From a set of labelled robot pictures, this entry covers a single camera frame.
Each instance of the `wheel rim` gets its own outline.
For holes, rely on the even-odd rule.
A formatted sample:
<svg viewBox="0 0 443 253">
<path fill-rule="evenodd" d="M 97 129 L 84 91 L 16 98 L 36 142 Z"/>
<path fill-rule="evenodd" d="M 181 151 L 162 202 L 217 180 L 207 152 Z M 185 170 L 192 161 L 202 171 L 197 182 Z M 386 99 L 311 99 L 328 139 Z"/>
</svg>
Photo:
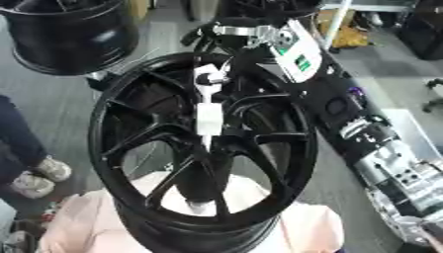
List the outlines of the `wheel rim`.
<svg viewBox="0 0 443 253">
<path fill-rule="evenodd" d="M 92 115 L 89 132 L 90 155 L 95 170 L 116 200 L 119 215 L 124 224 L 144 246 L 153 247 L 152 243 L 146 242 L 142 238 L 154 236 L 155 233 L 158 234 L 159 230 L 169 234 L 173 233 L 176 237 L 186 237 L 192 234 L 196 240 L 199 239 L 199 236 L 210 232 L 214 236 L 211 238 L 213 241 L 224 241 L 225 244 L 229 244 L 230 240 L 232 241 L 228 249 L 224 247 L 221 252 L 230 252 L 228 250 L 241 252 L 241 250 L 255 245 L 266 236 L 272 228 L 272 224 L 275 223 L 278 214 L 293 202 L 307 184 L 316 160 L 315 131 L 305 112 L 290 101 L 289 95 L 279 90 L 282 82 L 280 79 L 258 66 L 246 70 L 243 75 L 243 87 L 251 88 L 249 87 L 251 81 L 256 81 L 255 83 L 259 84 L 260 87 L 258 90 L 256 86 L 251 88 L 256 91 L 254 96 L 248 96 L 249 91 L 246 91 L 246 89 L 243 91 L 243 98 L 235 102 L 229 101 L 229 98 L 223 101 L 225 103 L 225 114 L 227 115 L 225 118 L 226 124 L 223 135 L 214 140 L 213 153 L 225 152 L 225 154 L 231 156 L 249 156 L 269 178 L 272 185 L 270 195 L 247 210 L 229 213 L 222 193 L 215 189 L 217 215 L 214 217 L 190 216 L 164 209 L 160 203 L 161 198 L 166 190 L 174 185 L 174 180 L 177 179 L 176 176 L 180 175 L 180 172 L 186 171 L 191 163 L 199 162 L 206 165 L 206 167 L 203 166 L 203 169 L 209 174 L 215 168 L 211 164 L 211 159 L 207 157 L 209 155 L 202 151 L 204 148 L 200 144 L 199 138 L 192 131 L 192 117 L 195 113 L 194 105 L 197 102 L 197 96 L 192 90 L 192 85 L 189 85 L 189 82 L 186 81 L 190 77 L 182 76 L 182 80 L 171 77 L 174 75 L 173 72 L 177 72 L 177 70 L 181 70 L 182 75 L 183 72 L 189 73 L 193 67 L 194 58 L 195 55 L 192 53 L 167 55 L 143 63 L 117 80 L 115 85 L 103 94 Z M 221 54 L 203 55 L 201 60 L 205 64 L 211 62 L 221 65 L 227 60 L 227 56 Z M 171 112 L 166 112 L 167 110 L 162 111 L 163 115 L 147 113 L 149 110 L 141 110 L 134 104 L 129 103 L 127 98 L 131 97 L 133 87 L 139 86 L 135 83 L 140 78 L 150 83 L 151 86 L 154 83 L 159 83 L 162 87 L 167 87 L 165 89 L 171 93 L 178 94 L 176 107 L 172 107 L 174 114 L 168 115 Z M 229 94 L 233 91 L 230 88 L 223 88 L 223 93 L 219 94 L 220 100 L 222 100 L 222 97 L 226 97 L 224 92 Z M 259 117 L 251 117 L 249 112 L 256 110 L 256 107 L 263 104 L 270 105 L 269 108 L 285 111 L 285 114 L 289 117 L 286 118 L 287 125 L 283 128 L 286 128 L 287 132 L 281 131 L 282 126 L 279 126 L 280 129 L 275 132 L 260 133 L 257 133 L 259 132 L 257 128 L 251 128 L 253 124 L 248 121 L 251 122 L 254 119 L 257 121 L 256 119 Z M 117 138 L 114 140 L 108 137 L 104 138 L 104 134 L 110 127 L 113 127 L 109 119 L 116 112 L 120 112 L 120 116 L 128 116 L 128 119 L 132 119 L 134 123 L 155 124 L 129 130 L 130 133 L 123 138 L 123 141 L 117 141 Z M 181 159 L 179 161 L 180 166 L 177 166 L 165 181 L 160 183 L 149 196 L 145 197 L 131 185 L 123 172 L 119 170 L 119 166 L 121 166 L 122 159 L 128 150 L 153 140 L 165 141 L 180 148 L 188 145 L 192 147 L 190 152 L 193 155 Z M 259 144 L 288 142 L 288 140 L 290 140 L 292 155 L 288 158 L 286 173 L 281 175 Z M 142 220 L 144 228 L 139 226 L 134 228 L 135 220 Z M 194 244 L 187 245 L 188 248 L 180 252 L 204 252 L 199 248 L 198 243 Z M 219 252 L 216 248 L 213 247 L 213 249 L 214 252 Z"/>
</svg>

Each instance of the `white cloth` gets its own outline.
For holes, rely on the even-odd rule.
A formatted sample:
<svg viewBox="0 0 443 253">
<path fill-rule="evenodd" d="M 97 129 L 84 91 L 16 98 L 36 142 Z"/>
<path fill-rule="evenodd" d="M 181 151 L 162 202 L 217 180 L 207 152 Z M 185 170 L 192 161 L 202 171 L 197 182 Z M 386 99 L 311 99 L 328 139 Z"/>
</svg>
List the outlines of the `white cloth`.
<svg viewBox="0 0 443 253">
<path fill-rule="evenodd" d="M 148 194 L 167 172 L 155 172 L 133 181 Z M 268 192 L 254 181 L 231 176 L 225 192 L 229 211 L 244 210 L 262 200 Z M 176 188 L 164 197 L 162 205 L 173 211 L 196 215 Z M 209 204 L 199 215 L 215 213 Z M 325 206 L 295 202 L 285 209 L 270 235 L 251 253 L 332 253 L 343 245 L 340 217 Z M 105 191 L 70 197 L 43 236 L 40 252 L 50 253 L 148 253 L 126 231 L 117 215 L 111 195 Z"/>
</svg>

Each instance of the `sneaker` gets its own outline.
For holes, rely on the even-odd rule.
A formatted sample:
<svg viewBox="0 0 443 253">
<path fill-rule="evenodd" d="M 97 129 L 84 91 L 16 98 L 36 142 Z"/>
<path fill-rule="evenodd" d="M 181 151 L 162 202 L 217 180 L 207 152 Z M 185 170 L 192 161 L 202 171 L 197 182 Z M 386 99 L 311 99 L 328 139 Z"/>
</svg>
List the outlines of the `sneaker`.
<svg viewBox="0 0 443 253">
<path fill-rule="evenodd" d="M 62 182 L 71 176 L 72 169 L 65 163 L 47 156 L 44 161 L 37 166 L 37 170 L 42 172 L 53 182 Z"/>
<path fill-rule="evenodd" d="M 11 189 L 29 199 L 39 199 L 52 192 L 54 183 L 25 171 L 11 184 Z"/>
</svg>

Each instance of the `cable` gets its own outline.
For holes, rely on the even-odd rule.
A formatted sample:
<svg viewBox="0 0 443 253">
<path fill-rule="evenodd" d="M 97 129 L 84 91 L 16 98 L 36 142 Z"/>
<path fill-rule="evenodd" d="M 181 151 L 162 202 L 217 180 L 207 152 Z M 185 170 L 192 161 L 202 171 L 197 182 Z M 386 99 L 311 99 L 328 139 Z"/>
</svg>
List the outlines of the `cable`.
<svg viewBox="0 0 443 253">
<path fill-rule="evenodd" d="M 152 147 L 152 149 L 149 150 L 149 152 L 147 152 L 147 154 L 144 156 L 141 162 L 137 166 L 135 166 L 130 173 L 128 173 L 127 177 L 130 177 L 139 167 L 141 167 L 152 156 L 155 149 L 157 149 L 157 146 L 158 146 L 157 142 L 154 142 L 154 146 Z"/>
<path fill-rule="evenodd" d="M 117 73 L 117 74 L 121 74 L 120 71 L 124 70 L 127 66 L 129 66 L 129 65 L 131 65 L 131 64 L 133 64 L 133 63 L 135 63 L 135 62 L 138 62 L 138 61 L 143 60 L 144 58 L 148 57 L 150 54 L 156 52 L 156 51 L 159 50 L 159 49 L 160 49 L 160 47 L 158 47 L 158 48 L 156 48 L 156 49 L 154 49 L 154 50 L 152 50 L 152 51 L 147 52 L 144 56 L 142 56 L 142 57 L 140 57 L 140 58 L 138 58 L 138 59 L 135 59 L 135 60 L 133 60 L 133 61 L 128 62 L 127 64 L 123 65 L 121 68 L 119 68 L 118 70 L 116 70 L 116 73 Z"/>
</svg>

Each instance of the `pants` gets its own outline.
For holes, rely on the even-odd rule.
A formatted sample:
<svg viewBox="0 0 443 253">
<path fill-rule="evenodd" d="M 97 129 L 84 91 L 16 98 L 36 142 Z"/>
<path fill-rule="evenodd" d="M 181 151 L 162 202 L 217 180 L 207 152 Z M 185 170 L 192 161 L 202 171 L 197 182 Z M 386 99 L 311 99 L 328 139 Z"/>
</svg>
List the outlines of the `pants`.
<svg viewBox="0 0 443 253">
<path fill-rule="evenodd" d="M 47 156 L 25 119 L 6 96 L 0 95 L 0 185 L 37 167 Z"/>
</svg>

